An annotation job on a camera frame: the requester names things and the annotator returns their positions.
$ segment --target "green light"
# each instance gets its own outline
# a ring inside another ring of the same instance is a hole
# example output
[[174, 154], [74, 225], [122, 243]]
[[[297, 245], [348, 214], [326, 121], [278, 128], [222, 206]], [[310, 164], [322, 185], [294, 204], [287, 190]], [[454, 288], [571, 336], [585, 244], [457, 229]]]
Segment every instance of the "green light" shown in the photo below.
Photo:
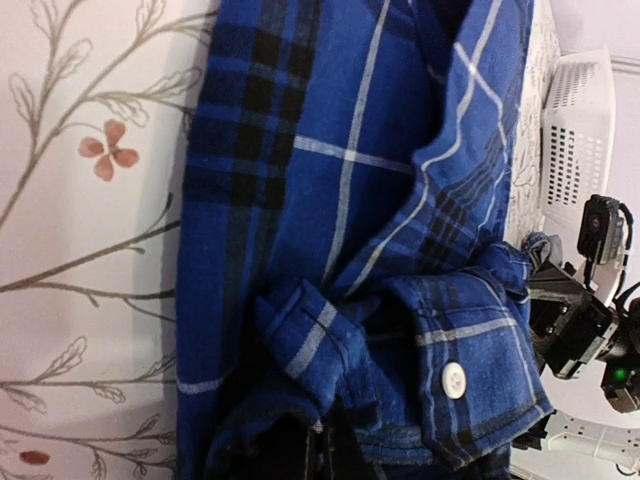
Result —
[[616, 380], [619, 382], [624, 382], [629, 376], [629, 372], [627, 372], [624, 368], [618, 368], [614, 373]]

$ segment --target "white button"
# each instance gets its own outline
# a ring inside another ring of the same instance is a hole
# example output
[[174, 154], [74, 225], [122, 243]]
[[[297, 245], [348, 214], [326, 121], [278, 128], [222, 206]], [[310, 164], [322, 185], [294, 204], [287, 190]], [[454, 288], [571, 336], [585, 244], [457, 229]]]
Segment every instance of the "white button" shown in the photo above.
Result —
[[442, 371], [442, 388], [447, 397], [457, 400], [467, 390], [467, 376], [459, 363], [449, 363]]

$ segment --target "pink flower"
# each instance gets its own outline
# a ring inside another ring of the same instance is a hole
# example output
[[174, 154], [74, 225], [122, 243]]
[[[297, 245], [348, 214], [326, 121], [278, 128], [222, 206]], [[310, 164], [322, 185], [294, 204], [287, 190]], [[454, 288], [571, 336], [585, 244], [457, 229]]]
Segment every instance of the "pink flower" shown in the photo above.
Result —
[[109, 182], [113, 178], [115, 173], [113, 163], [122, 168], [131, 168], [140, 160], [140, 156], [135, 150], [118, 147], [118, 142], [126, 131], [127, 127], [124, 123], [107, 120], [104, 124], [104, 133], [107, 138], [106, 149], [100, 140], [93, 137], [83, 138], [80, 142], [78, 153], [81, 156], [85, 158], [100, 157], [93, 171], [105, 182]]

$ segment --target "flannel shirt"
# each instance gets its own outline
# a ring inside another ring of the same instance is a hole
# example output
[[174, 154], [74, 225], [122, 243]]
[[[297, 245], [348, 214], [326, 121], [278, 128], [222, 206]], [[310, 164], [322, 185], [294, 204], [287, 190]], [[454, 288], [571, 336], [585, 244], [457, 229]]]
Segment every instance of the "flannel shirt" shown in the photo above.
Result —
[[550, 412], [500, 242], [532, 2], [223, 2], [183, 185], [181, 479], [335, 396], [374, 463], [509, 478]]

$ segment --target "shirt cuff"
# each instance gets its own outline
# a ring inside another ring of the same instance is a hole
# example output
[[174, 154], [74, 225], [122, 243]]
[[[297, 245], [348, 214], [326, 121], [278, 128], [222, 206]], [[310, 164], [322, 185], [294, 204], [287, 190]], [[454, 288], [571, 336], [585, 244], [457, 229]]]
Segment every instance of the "shirt cuff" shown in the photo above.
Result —
[[[496, 244], [465, 270], [386, 282], [412, 312], [422, 442], [452, 469], [551, 412], [530, 341], [528, 275], [526, 257]], [[449, 365], [457, 381], [464, 374], [462, 396], [447, 392]]]
[[377, 404], [361, 325], [342, 315], [308, 281], [284, 277], [256, 300], [255, 324], [278, 366], [325, 414], [339, 394], [351, 410]]

